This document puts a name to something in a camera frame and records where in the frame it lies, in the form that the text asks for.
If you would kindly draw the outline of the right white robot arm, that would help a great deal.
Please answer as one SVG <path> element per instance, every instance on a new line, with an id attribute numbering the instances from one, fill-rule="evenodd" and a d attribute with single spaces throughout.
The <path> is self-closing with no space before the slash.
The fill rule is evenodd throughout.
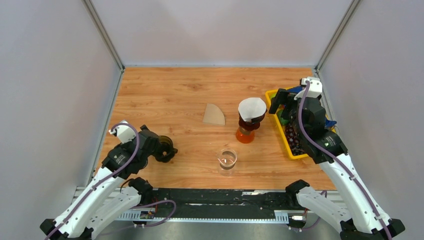
<path id="1" fill-rule="evenodd" d="M 400 219 L 390 217 L 373 198 L 353 165 L 347 147 L 331 130 L 321 96 L 301 87 L 269 90 L 265 94 L 269 113 L 287 121 L 279 125 L 283 138 L 293 134 L 301 149 L 331 179 L 345 207 L 316 193 L 304 180 L 288 185 L 286 204 L 304 207 L 330 224 L 343 240 L 391 240 L 405 231 Z"/>

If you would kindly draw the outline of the white paper coffee filter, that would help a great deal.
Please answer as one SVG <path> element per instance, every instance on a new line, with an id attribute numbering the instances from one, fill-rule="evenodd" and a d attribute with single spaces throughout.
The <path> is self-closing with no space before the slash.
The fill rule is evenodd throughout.
<path id="1" fill-rule="evenodd" d="M 238 113 L 244 122 L 258 123 L 267 112 L 267 105 L 260 97 L 249 97 L 238 105 Z"/>

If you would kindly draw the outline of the brown plastic coffee dripper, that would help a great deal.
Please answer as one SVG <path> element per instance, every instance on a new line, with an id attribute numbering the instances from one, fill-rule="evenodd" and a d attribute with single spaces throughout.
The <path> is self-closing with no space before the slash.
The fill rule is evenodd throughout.
<path id="1" fill-rule="evenodd" d="M 261 116 L 254 117 L 250 120 L 244 120 L 242 118 L 242 114 L 238 112 L 239 114 L 238 125 L 239 127 L 245 129 L 246 131 L 250 131 L 250 132 L 255 131 L 260 127 L 261 121 L 263 121 L 263 119 L 265 118 L 266 113 L 267 112 L 264 112 Z"/>

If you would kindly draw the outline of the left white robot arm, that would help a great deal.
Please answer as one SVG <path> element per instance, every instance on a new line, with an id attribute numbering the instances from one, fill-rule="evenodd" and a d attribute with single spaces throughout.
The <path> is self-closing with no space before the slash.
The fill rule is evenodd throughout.
<path id="1" fill-rule="evenodd" d="M 54 219 L 45 219 L 40 229 L 47 240 L 94 240 L 123 212 L 153 201 L 153 187 L 140 177 L 131 178 L 148 165 L 148 158 L 163 153 L 162 136 L 146 125 L 136 130 L 126 121 L 109 133 L 119 139 L 101 167 L 77 199 Z"/>

